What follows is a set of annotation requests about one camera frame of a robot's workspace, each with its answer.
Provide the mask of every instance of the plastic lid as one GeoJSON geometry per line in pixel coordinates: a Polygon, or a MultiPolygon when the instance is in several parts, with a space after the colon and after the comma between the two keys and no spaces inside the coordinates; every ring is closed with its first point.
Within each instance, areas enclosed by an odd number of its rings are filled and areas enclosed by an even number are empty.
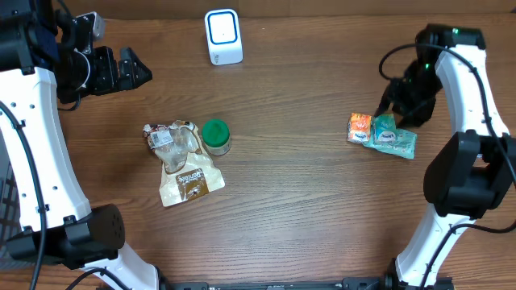
{"type": "Polygon", "coordinates": [[[210,120],[202,128],[202,139],[210,147],[221,147],[229,140],[229,128],[222,120],[210,120]]]}

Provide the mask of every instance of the orange snack packet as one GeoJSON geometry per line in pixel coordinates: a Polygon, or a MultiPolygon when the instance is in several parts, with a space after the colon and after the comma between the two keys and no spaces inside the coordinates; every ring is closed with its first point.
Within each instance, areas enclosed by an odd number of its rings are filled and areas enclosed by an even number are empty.
{"type": "Polygon", "coordinates": [[[371,138],[371,119],[369,115],[352,113],[347,124],[347,140],[353,143],[368,142],[371,138]]]}

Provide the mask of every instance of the snack bag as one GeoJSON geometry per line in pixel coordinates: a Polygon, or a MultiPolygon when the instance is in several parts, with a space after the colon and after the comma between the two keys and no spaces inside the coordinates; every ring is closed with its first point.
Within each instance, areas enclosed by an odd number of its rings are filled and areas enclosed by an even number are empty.
{"type": "Polygon", "coordinates": [[[416,151],[418,135],[407,130],[397,129],[397,140],[393,143],[374,143],[372,139],[364,143],[365,147],[377,149],[380,152],[413,159],[416,151]]]}
{"type": "Polygon", "coordinates": [[[396,121],[393,114],[383,114],[372,121],[374,143],[394,143],[396,141],[396,121]]]}
{"type": "Polygon", "coordinates": [[[370,138],[371,116],[352,113],[347,124],[347,140],[353,143],[364,143],[370,138]]]}
{"type": "Polygon", "coordinates": [[[162,161],[160,195],[163,206],[191,201],[225,186],[223,176],[206,153],[192,122],[144,126],[148,146],[162,161]]]}

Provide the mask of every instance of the brown label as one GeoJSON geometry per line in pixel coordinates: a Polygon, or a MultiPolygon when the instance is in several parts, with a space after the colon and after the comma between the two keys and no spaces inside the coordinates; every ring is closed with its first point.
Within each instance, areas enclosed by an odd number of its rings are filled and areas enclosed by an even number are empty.
{"type": "Polygon", "coordinates": [[[190,201],[210,192],[200,168],[177,175],[176,182],[183,201],[190,201]]]}

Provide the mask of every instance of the wooden table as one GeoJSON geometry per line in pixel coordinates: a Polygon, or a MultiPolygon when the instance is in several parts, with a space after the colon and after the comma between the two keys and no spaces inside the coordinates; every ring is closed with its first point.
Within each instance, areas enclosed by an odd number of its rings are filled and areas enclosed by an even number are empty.
{"type": "MultiPolygon", "coordinates": [[[[209,62],[202,20],[108,21],[101,44],[133,47],[154,80],[61,115],[77,179],[92,206],[120,208],[127,241],[171,281],[379,276],[423,215],[422,178],[451,137],[449,113],[439,93],[433,118],[414,130],[415,160],[346,142],[347,119],[374,113],[387,86],[378,61],[427,23],[482,29],[497,107],[516,130],[514,14],[241,19],[243,63],[224,67],[209,62]],[[164,208],[143,125],[211,118],[225,120],[234,140],[214,158],[226,188],[164,208]]],[[[413,58],[399,53],[387,73],[400,75],[413,58]]],[[[507,226],[515,209],[511,189],[478,223],[507,226]]],[[[468,230],[440,274],[459,289],[513,289],[515,237],[468,230]]],[[[78,275],[44,267],[39,288],[65,288],[78,275]]],[[[30,277],[4,273],[0,288],[26,288],[30,277]]]]}

